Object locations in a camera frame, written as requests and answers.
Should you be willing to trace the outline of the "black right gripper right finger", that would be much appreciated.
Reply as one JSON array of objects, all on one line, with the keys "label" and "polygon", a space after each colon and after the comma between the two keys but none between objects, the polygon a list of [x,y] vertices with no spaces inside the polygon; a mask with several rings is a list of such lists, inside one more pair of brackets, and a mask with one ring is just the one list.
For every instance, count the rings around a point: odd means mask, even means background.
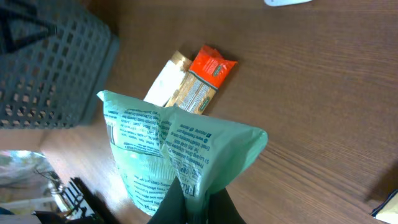
[{"label": "black right gripper right finger", "polygon": [[209,224],[246,224],[237,211],[226,189],[210,196],[208,206]]}]

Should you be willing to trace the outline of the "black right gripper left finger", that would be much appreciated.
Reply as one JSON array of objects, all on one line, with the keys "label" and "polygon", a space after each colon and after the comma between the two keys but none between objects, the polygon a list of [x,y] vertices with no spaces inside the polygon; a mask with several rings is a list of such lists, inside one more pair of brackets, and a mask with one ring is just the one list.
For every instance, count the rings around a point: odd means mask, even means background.
[{"label": "black right gripper left finger", "polygon": [[147,224],[186,224],[185,197],[179,179],[174,178],[158,210]]}]

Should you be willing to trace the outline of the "teal wipes packet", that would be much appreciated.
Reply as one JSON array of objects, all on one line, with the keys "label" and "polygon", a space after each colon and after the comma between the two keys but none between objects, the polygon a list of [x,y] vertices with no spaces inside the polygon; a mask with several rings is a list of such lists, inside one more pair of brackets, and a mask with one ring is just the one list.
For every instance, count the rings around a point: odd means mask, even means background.
[{"label": "teal wipes packet", "polygon": [[204,223],[210,196],[244,172],[268,142],[260,128],[98,93],[114,160],[134,205],[154,215],[178,179],[189,223]]}]

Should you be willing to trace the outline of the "white tube with beige cap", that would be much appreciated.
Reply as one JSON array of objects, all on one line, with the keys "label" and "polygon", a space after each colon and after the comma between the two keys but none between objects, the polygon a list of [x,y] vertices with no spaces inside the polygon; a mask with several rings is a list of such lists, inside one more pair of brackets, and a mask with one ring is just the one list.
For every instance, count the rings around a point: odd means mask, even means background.
[{"label": "white tube with beige cap", "polygon": [[144,101],[157,106],[165,106],[179,88],[191,63],[189,58],[176,51],[158,74]]}]

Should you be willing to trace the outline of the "orange spaghetti package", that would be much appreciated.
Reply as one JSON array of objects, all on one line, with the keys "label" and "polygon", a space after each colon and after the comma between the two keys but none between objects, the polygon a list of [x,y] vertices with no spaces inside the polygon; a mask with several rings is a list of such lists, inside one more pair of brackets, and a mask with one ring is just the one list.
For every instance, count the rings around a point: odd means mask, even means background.
[{"label": "orange spaghetti package", "polygon": [[202,114],[236,64],[224,59],[216,49],[203,45],[166,107],[177,106]]}]

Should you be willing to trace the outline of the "cream snack bag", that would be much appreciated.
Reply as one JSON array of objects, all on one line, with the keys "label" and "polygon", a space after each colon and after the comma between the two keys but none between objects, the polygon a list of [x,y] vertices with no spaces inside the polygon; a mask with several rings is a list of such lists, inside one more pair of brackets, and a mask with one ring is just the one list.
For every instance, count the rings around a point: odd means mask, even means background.
[{"label": "cream snack bag", "polygon": [[397,190],[391,192],[387,199],[371,212],[371,216],[377,220],[397,224],[398,222],[398,195]]}]

